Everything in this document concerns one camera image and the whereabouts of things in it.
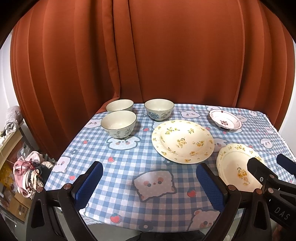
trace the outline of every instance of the scalloped plate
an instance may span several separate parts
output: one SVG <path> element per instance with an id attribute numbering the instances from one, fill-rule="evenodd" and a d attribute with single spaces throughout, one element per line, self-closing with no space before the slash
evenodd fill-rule
<path id="1" fill-rule="evenodd" d="M 242 127 L 242 122 L 232 113 L 225 110 L 211 110 L 210 118 L 219 127 L 227 130 L 238 130 Z"/>
<path id="2" fill-rule="evenodd" d="M 202 162 L 215 147 L 207 129 L 187 120 L 166 121 L 154 129 L 151 138 L 160 155 L 181 164 Z"/>
<path id="3" fill-rule="evenodd" d="M 243 144 L 231 143 L 221 148 L 216 162 L 219 177 L 226 185 L 232 184 L 240 191 L 253 192 L 261 188 L 260 182 L 247 169 L 252 157 L 265 164 L 256 151 Z"/>

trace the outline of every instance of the blue textured pad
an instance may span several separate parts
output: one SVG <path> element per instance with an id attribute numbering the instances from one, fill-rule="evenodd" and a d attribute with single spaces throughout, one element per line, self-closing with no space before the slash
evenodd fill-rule
<path id="1" fill-rule="evenodd" d="M 296 174 L 296 163 L 287 158 L 283 154 L 279 154 L 276 157 L 276 162 L 283 167 L 286 171 L 288 171 L 290 174 L 295 175 Z"/>
<path id="2" fill-rule="evenodd" d="M 99 162 L 76 193 L 74 202 L 76 210 L 86 207 L 102 176 L 103 165 Z"/>
<path id="3" fill-rule="evenodd" d="M 222 212 L 224 210 L 223 194 L 216 186 L 214 181 L 210 178 L 207 171 L 202 167 L 202 165 L 197 166 L 196 177 L 205 191 L 208 199 L 210 200 L 213 208 Z"/>

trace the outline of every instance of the yellow flower plate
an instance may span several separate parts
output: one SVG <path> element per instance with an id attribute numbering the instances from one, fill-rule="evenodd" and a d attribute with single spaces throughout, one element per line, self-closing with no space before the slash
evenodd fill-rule
<path id="1" fill-rule="evenodd" d="M 208 130 L 187 120 L 161 123 L 152 133 L 152 144 L 163 157 L 181 164 L 204 161 L 215 147 Z"/>
<path id="2" fill-rule="evenodd" d="M 240 191 L 253 192 L 261 188 L 260 182 L 247 169 L 252 157 L 265 164 L 256 151 L 243 144 L 231 143 L 221 148 L 216 162 L 219 177 L 226 185 L 232 184 Z"/>

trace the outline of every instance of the orange curtain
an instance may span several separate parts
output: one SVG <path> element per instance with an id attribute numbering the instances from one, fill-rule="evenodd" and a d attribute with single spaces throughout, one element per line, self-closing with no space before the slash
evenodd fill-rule
<path id="1" fill-rule="evenodd" d="M 294 61 L 291 36 L 258 0 L 40 0 L 11 44 L 24 117 L 55 158 L 119 97 L 258 110 L 279 128 Z"/>

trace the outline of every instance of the copper rivet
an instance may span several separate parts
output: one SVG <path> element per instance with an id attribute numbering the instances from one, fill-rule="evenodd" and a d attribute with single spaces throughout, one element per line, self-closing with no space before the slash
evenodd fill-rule
<path id="1" fill-rule="evenodd" d="M 69 189 L 71 187 L 71 183 L 66 183 L 65 185 L 64 185 L 64 189 Z"/>
<path id="2" fill-rule="evenodd" d="M 236 187 L 233 186 L 233 185 L 228 185 L 228 189 L 229 189 L 230 191 L 234 191 L 234 190 L 236 189 Z"/>
<path id="3" fill-rule="evenodd" d="M 37 188 L 37 192 L 42 192 L 42 191 L 43 191 L 43 187 Z"/>
<path id="4" fill-rule="evenodd" d="M 257 193 L 257 194 L 262 194 L 262 190 L 259 189 L 259 188 L 256 188 L 256 193 Z"/>

